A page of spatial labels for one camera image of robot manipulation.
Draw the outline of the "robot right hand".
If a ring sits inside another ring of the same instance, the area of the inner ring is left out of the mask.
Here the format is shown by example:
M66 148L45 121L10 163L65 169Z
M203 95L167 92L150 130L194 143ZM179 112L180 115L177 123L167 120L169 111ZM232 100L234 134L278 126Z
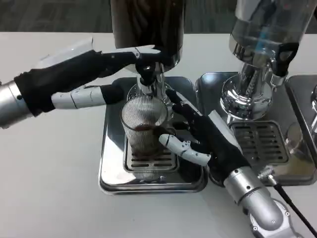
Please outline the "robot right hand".
M165 93L173 103L173 111L186 119L186 129L196 139L196 142L182 141L158 126L154 134L165 148L193 164L215 169L221 182L232 172L251 167L236 138L216 111L212 111L211 116L203 115L179 92L167 89Z

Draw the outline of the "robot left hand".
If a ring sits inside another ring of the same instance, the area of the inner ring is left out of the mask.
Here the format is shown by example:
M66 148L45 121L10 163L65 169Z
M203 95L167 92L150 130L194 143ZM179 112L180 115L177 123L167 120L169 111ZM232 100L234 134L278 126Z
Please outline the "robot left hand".
M163 62L164 54L153 45L121 48L103 53L88 50L45 68L31 69L14 78L33 116L55 109L52 95L69 92L97 78L111 76L130 64Z

